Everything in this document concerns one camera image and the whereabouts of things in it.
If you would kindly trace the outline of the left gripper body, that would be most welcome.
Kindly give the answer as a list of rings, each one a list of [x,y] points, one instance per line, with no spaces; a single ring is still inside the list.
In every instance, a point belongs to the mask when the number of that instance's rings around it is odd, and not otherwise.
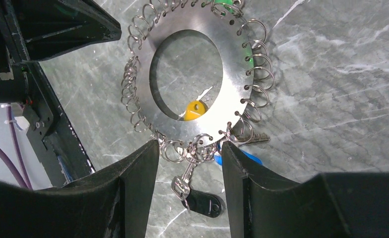
[[[23,103],[29,94],[22,70],[29,60],[24,37],[28,18],[27,0],[0,0],[0,103]]]

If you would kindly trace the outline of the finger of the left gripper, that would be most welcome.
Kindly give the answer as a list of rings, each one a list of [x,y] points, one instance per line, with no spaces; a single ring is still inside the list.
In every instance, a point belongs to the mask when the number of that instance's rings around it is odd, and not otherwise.
[[[5,0],[21,61],[45,61],[121,38],[120,23],[93,0]]]

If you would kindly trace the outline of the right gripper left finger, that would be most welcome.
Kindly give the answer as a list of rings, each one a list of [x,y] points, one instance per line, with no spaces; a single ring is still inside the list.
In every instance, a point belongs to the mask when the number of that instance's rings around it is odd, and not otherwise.
[[[158,162],[159,143],[151,140],[61,188],[0,181],[0,238],[143,238]]]

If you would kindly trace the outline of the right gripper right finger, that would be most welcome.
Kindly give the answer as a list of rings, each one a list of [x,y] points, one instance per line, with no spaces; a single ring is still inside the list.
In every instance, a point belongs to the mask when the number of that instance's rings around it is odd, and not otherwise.
[[[233,238],[389,238],[389,173],[285,178],[230,142],[222,170]]]

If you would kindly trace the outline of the yellow key tag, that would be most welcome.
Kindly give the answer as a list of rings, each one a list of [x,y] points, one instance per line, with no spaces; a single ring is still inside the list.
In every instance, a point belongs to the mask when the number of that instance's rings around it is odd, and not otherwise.
[[[202,101],[192,101],[187,107],[183,117],[184,121],[195,120],[207,112],[207,105]]]

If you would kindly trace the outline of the green key tag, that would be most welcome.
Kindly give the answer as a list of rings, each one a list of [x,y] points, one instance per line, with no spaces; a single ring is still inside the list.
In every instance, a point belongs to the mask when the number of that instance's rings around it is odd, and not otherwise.
[[[211,12],[218,16],[226,16],[228,13],[235,15],[238,11],[232,0],[213,0],[211,2]]]

